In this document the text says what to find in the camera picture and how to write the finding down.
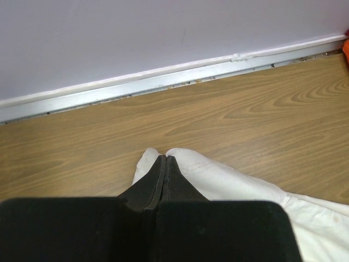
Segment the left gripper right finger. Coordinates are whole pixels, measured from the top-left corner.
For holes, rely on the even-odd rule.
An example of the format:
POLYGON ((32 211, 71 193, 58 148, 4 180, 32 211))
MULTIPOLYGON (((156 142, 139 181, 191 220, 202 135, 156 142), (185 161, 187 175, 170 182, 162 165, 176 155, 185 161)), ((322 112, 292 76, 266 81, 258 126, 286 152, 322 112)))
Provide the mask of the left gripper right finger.
POLYGON ((209 201, 167 157, 153 261, 301 261, 290 220, 271 201, 209 201))

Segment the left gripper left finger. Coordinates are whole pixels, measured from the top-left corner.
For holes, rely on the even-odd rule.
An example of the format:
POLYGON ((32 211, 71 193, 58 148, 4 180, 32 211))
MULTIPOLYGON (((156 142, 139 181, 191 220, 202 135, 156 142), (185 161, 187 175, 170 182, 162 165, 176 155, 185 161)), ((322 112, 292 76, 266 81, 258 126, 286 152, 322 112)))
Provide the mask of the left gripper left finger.
POLYGON ((1 261, 146 261, 166 158, 114 197, 1 203, 1 261))

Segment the white t shirt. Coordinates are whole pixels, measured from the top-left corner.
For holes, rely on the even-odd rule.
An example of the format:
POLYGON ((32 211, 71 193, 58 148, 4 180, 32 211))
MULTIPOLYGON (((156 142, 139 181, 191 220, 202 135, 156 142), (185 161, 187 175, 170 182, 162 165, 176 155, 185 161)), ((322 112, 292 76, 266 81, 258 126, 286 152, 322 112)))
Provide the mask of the white t shirt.
POLYGON ((286 192, 200 153, 173 148, 182 175, 209 201, 262 200, 288 215, 301 261, 348 261, 348 206, 286 192))

